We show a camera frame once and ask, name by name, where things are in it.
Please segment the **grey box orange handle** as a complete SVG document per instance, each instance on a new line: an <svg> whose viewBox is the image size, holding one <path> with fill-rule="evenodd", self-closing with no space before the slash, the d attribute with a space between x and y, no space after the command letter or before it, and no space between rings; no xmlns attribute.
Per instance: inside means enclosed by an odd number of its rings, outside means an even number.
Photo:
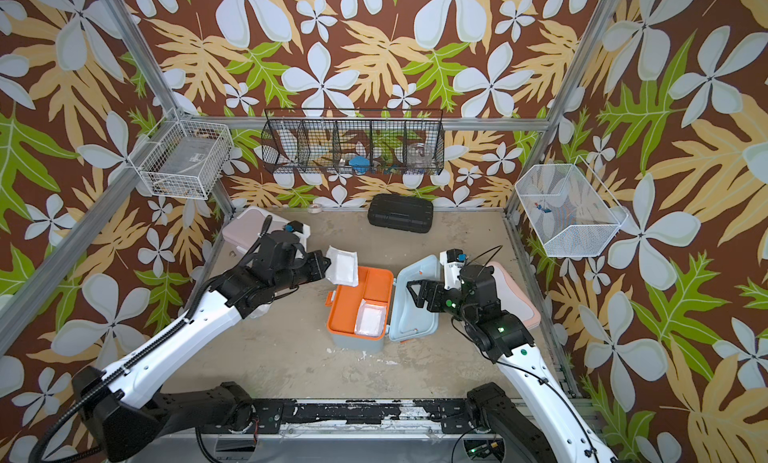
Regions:
<svg viewBox="0 0 768 463"><path fill-rule="evenodd" d="M376 353L386 340L404 342L437 331L438 315L417 307L407 288L411 281L441 278L435 255L405 267L397 275L360 266L358 277L356 286L339 285L326 298L330 308L326 327L337 347Z"/></svg>

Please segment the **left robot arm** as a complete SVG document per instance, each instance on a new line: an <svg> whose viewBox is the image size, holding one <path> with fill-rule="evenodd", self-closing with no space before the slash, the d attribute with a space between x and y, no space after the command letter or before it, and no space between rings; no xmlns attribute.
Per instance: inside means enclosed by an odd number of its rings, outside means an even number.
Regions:
<svg viewBox="0 0 768 463"><path fill-rule="evenodd" d="M42 462L59 430L79 417L94 447L70 456L77 462L103 454L125 461L154 440L186 429L239 432L253 422L253 400L233 382L177 394L161 391L166 381L216 337L306 283L322 280L332 261L307 251L290 221L271 230L266 220L255 242L229 270L210 278L171 324L136 350L103 369L87 367L74 378L73 405L41 436L29 461Z"/></svg>

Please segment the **white and salmon first aid box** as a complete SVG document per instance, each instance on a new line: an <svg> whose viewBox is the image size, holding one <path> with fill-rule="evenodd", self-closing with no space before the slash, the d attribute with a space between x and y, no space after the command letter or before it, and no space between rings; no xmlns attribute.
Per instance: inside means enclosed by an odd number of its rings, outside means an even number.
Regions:
<svg viewBox="0 0 768 463"><path fill-rule="evenodd" d="M490 266L501 308L518 317L528 330L537 328L541 322L540 312L500 263L492 261Z"/></svg>

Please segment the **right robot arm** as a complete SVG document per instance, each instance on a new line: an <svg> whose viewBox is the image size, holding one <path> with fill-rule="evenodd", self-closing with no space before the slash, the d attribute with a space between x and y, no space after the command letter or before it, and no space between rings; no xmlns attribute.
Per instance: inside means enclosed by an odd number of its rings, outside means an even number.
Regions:
<svg viewBox="0 0 768 463"><path fill-rule="evenodd" d="M440 281L401 278L407 302L446 313L461 335L511 382L529 411L524 416L496 384L468 392L474 429L501 437L507 462L615 462L617 456L589 427L557 383L528 323L541 316L512 277L495 262L450 262Z"/></svg>

